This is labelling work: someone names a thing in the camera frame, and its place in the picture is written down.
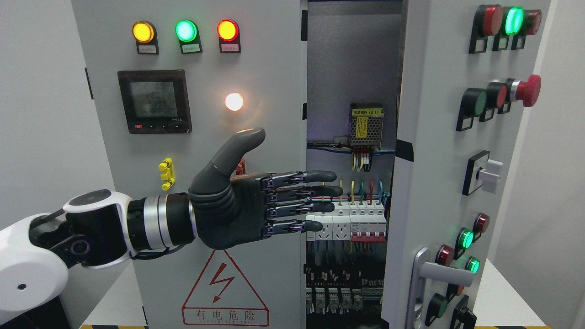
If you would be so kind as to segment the dark grey robotic hand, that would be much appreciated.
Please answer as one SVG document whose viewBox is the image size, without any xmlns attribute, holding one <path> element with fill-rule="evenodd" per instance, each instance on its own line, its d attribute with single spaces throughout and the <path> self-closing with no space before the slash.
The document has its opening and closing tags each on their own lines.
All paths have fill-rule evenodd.
<svg viewBox="0 0 585 329">
<path fill-rule="evenodd" d="M 332 186 L 332 171 L 309 170 L 232 176 L 243 156 L 265 140 L 261 127 L 235 133 L 202 169 L 188 189 L 197 235 L 212 249 L 228 249 L 273 235 L 318 232 L 322 223 L 299 219 L 312 212 L 330 212 L 332 202 L 317 196 L 342 196 Z"/>
</svg>

